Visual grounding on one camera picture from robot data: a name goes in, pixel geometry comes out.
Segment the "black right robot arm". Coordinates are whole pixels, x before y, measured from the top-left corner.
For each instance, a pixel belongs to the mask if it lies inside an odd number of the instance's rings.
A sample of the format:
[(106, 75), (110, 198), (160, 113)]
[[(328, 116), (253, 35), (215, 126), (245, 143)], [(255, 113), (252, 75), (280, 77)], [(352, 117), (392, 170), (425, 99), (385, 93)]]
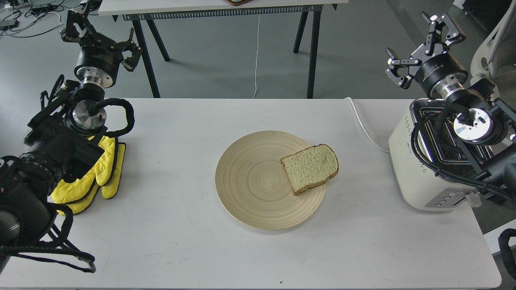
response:
[(429, 26), (425, 41), (408, 58), (390, 48), (387, 76), (407, 89), (416, 81), (425, 97), (414, 100), (389, 137), (389, 153), (402, 198), (422, 211), (450, 211), (480, 196), (515, 203), (515, 111), (491, 100), (492, 81), (466, 88), (467, 71), (451, 55), (466, 37), (447, 14), (422, 12)]

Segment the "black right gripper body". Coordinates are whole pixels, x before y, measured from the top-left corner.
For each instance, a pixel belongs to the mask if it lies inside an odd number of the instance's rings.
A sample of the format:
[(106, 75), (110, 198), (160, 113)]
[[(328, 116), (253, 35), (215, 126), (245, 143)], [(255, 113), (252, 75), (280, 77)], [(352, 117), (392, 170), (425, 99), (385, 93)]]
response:
[(421, 61), (421, 65), (414, 74), (414, 79), (427, 97), (440, 97), (439, 93), (433, 92), (433, 88), (446, 77), (452, 76), (461, 84), (466, 82), (468, 72), (455, 57), (448, 53), (444, 44), (435, 44), (432, 55), (426, 55), (426, 50), (422, 44), (414, 51), (414, 58)]

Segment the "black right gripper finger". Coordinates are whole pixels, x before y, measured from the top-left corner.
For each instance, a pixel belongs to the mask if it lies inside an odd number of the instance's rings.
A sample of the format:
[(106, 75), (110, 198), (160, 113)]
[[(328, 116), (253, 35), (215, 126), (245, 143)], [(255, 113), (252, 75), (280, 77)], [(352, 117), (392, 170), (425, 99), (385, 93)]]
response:
[(390, 48), (386, 48), (385, 52), (389, 57), (385, 74), (398, 88), (408, 89), (422, 61), (416, 58), (401, 59)]
[(425, 55), (448, 52), (451, 46), (466, 40), (466, 35), (461, 33), (448, 14), (430, 16), (422, 12), (421, 17), (429, 26), (427, 38), (423, 44)]

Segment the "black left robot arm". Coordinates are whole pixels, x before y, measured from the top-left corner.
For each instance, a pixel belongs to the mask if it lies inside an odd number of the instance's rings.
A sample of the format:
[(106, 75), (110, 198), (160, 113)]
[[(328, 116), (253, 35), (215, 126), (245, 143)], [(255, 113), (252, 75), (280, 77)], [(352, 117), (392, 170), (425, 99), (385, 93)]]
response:
[(70, 255), (95, 272), (95, 258), (69, 239), (72, 210), (48, 201), (60, 181), (84, 177), (101, 158), (103, 137), (120, 137), (135, 124), (134, 108), (124, 99), (105, 99), (123, 66), (133, 71), (142, 49), (131, 29), (127, 41), (116, 42), (97, 32), (88, 13), (70, 10), (60, 33), (65, 42), (80, 45), (74, 74), (77, 81), (59, 77), (51, 93), (41, 93), (41, 111), (28, 123), (24, 139), (28, 149), (20, 156), (1, 158), (1, 268), (11, 257), (53, 263), (47, 255)]

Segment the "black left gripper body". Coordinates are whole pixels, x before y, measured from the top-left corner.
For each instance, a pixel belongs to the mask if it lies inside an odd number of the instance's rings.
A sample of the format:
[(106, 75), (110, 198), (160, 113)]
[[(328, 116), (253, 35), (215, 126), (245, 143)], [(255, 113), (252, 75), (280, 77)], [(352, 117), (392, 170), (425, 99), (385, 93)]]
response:
[(103, 88), (114, 86), (123, 60), (122, 51), (116, 44), (114, 41), (82, 44), (74, 69), (75, 76), (80, 81), (96, 77), (101, 80), (100, 86)]

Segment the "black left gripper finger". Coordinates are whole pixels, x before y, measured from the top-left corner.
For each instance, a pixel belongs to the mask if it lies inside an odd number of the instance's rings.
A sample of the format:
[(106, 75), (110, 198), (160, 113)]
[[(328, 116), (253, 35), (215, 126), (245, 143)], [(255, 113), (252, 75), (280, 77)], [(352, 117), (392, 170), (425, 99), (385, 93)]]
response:
[(80, 46), (95, 46), (102, 42), (87, 15), (72, 10), (67, 12), (66, 24), (61, 30), (61, 40)]
[(133, 72), (139, 63), (142, 49), (134, 41), (135, 30), (131, 29), (126, 41), (109, 45), (109, 51), (114, 53), (115, 63), (122, 65), (128, 72)]

